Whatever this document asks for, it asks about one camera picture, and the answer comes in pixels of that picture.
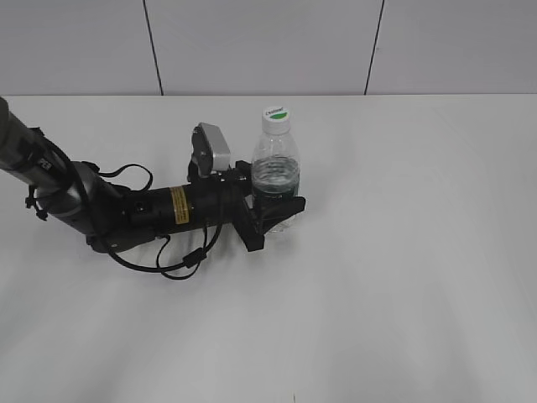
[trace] warning sticker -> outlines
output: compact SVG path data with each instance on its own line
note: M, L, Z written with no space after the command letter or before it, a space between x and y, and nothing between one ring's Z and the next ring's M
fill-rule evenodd
M190 221L188 203L183 186L170 187L171 199L174 202L175 223L186 224Z

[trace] plastic water bottle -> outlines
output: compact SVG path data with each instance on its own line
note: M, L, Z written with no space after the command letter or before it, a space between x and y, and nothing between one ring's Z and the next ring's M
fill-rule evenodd
M297 196L300 182L299 152L291 136L289 109L265 109L262 128L252 158L253 205L257 207ZM271 232L284 231L294 218L276 225Z

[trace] bottle cap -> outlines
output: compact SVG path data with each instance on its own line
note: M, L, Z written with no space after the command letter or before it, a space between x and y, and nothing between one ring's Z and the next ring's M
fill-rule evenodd
M284 134L291 129L289 109L268 107L263 111L263 131L268 134Z

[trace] black robotic arm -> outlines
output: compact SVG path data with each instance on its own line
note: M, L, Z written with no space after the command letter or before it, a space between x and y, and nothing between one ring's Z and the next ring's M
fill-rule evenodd
M294 197L277 204L250 208L250 164L229 165L230 152L217 126L200 123L192 133L193 154L189 184L150 190L153 176L141 165L125 165L107 174L90 162L71 161L38 128L27 128L0 97L0 169L29 186L28 208L39 218L52 215L86 235L95 251L108 253L130 269L166 274L182 267L199 266L214 246L225 223L237 230L248 251L263 249L264 234L274 225L304 211L305 199ZM105 181L124 169L138 166L149 173L141 190ZM117 253L172 233L216 226L203 248L168 267L131 264ZM174 277L183 280L190 277Z

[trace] water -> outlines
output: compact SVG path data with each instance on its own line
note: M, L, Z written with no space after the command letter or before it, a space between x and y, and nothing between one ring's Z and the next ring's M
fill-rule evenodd
M299 182L299 164L290 157L270 156L255 161L252 165L254 205L291 199L298 195ZM293 218L278 224L273 232L281 232L289 227Z

